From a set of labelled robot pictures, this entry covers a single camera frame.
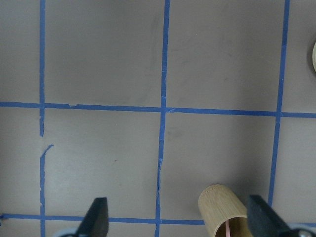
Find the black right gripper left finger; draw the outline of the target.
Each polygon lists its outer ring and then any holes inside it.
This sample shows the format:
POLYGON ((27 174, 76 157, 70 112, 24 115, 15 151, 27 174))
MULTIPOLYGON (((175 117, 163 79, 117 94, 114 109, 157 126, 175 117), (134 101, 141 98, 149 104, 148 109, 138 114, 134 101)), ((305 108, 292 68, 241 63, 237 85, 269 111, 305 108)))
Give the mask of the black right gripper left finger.
POLYGON ((106 197, 95 198, 77 229, 78 237, 106 237, 109 231, 106 197))

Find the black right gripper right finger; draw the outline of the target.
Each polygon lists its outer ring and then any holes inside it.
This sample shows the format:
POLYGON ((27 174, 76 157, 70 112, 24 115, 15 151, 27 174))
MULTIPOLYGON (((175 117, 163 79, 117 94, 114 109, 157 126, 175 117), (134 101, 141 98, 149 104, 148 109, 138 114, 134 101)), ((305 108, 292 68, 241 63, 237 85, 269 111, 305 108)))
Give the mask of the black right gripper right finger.
POLYGON ((247 203, 247 225, 254 237, 297 237, 290 227, 259 195, 250 195, 247 203))

